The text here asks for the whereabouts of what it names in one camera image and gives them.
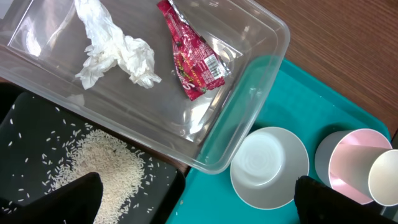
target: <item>white tissue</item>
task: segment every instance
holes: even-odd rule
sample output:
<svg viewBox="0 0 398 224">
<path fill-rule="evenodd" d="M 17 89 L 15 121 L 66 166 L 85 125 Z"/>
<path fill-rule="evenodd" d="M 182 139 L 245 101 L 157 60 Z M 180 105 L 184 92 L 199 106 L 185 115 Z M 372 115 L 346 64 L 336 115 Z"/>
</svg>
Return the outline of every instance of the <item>white tissue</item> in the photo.
<svg viewBox="0 0 398 224">
<path fill-rule="evenodd" d="M 162 79 L 154 73 L 154 51 L 142 39 L 125 36 L 113 24 L 111 14 L 99 0 L 75 0 L 79 18 L 86 27 L 91 45 L 85 50 L 88 59 L 76 75 L 83 88 L 91 88 L 110 68 L 118 64 L 130 75 L 130 80 L 145 88 Z"/>
</svg>

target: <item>plastic container lid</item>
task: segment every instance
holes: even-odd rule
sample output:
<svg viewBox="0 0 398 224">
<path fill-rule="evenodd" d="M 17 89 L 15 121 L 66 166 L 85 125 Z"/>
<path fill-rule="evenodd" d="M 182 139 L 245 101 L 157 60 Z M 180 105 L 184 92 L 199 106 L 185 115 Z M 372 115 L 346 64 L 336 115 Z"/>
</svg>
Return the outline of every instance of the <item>plastic container lid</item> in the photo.
<svg viewBox="0 0 398 224">
<path fill-rule="evenodd" d="M 157 1 L 101 2 L 126 35 L 154 49 L 160 84 L 146 90 L 112 68 L 84 90 L 75 74 L 90 40 L 73 1 L 52 0 L 14 1 L 0 19 L 0 77 L 203 172 L 222 172 L 268 96 L 289 44 L 287 26 L 251 0 L 175 1 L 231 70 L 225 85 L 190 101 L 174 72 L 170 32 Z M 263 55 L 264 71 L 244 72 Z M 239 107 L 224 114 L 231 105 Z M 218 119 L 228 119 L 228 126 L 219 127 Z"/>
</svg>

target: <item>red snack wrapper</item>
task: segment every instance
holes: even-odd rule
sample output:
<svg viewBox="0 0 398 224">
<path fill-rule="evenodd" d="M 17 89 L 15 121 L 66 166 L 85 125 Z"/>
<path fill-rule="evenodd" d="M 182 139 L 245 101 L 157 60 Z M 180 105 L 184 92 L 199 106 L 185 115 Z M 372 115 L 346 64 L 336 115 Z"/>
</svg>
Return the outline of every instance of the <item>red snack wrapper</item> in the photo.
<svg viewBox="0 0 398 224">
<path fill-rule="evenodd" d="M 180 20 L 168 0 L 157 4 L 172 34 L 176 72 L 191 100 L 225 84 L 228 69 L 219 56 L 187 23 Z"/>
</svg>

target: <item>pile of rice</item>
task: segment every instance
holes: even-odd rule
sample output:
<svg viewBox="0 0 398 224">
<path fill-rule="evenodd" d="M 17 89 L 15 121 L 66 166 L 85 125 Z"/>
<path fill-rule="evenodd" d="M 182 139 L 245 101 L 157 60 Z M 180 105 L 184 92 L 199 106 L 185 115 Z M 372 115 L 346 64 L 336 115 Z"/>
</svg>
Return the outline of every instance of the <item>pile of rice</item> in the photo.
<svg viewBox="0 0 398 224">
<path fill-rule="evenodd" d="M 89 172 L 97 172 L 104 185 L 101 206 L 94 223 L 117 223 L 131 206 L 144 175 L 144 161 L 127 144 L 100 130 L 93 130 L 76 146 L 65 145 L 69 164 L 61 164 L 52 177 L 56 190 Z"/>
</svg>

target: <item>wooden table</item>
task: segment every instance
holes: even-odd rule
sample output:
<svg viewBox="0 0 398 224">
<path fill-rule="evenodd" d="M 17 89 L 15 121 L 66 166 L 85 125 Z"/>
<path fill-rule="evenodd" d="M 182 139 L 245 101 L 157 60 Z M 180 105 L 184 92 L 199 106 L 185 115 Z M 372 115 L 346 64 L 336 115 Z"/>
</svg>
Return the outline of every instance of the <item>wooden table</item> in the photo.
<svg viewBox="0 0 398 224">
<path fill-rule="evenodd" d="M 290 29 L 286 57 L 398 129 L 397 0 L 257 0 Z M 182 171 L 187 166 L 168 159 Z"/>
</svg>

